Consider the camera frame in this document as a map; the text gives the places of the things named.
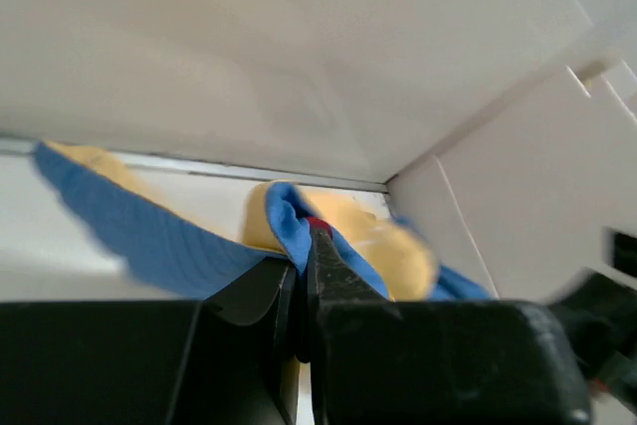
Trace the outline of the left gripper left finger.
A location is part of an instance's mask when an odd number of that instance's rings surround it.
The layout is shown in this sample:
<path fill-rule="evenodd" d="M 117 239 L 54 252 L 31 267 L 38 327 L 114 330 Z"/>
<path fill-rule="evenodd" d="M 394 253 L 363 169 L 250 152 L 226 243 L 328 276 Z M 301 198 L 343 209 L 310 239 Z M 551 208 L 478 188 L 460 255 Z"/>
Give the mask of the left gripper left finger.
<path fill-rule="evenodd" d="M 292 424 L 297 274 L 267 259 L 206 300 L 1 307 L 5 424 Z"/>

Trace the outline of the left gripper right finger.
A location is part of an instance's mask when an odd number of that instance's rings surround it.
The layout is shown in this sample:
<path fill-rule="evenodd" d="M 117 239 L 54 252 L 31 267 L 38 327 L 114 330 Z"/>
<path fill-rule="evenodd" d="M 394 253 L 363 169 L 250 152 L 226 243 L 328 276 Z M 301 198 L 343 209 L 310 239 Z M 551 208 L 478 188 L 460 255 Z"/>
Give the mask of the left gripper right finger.
<path fill-rule="evenodd" d="M 392 302 L 312 231 L 306 347 L 318 424 L 588 424 L 587 384 L 545 307 Z"/>

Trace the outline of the blue and yellow cloth placemat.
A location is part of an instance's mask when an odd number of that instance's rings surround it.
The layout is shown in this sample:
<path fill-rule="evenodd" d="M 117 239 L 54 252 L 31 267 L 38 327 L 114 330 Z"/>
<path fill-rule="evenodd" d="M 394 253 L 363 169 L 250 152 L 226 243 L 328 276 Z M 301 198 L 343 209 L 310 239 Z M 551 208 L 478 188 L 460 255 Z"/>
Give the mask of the blue and yellow cloth placemat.
<path fill-rule="evenodd" d="M 331 229 L 336 251 L 391 301 L 481 300 L 488 292 L 442 265 L 419 235 L 376 217 L 351 198 L 287 181 L 257 184 L 245 203 L 240 240 L 164 203 L 109 152 L 39 142 L 33 160 L 61 201 L 138 280 L 205 299 L 266 258 L 289 260 L 299 276 L 310 260 L 311 223 Z"/>

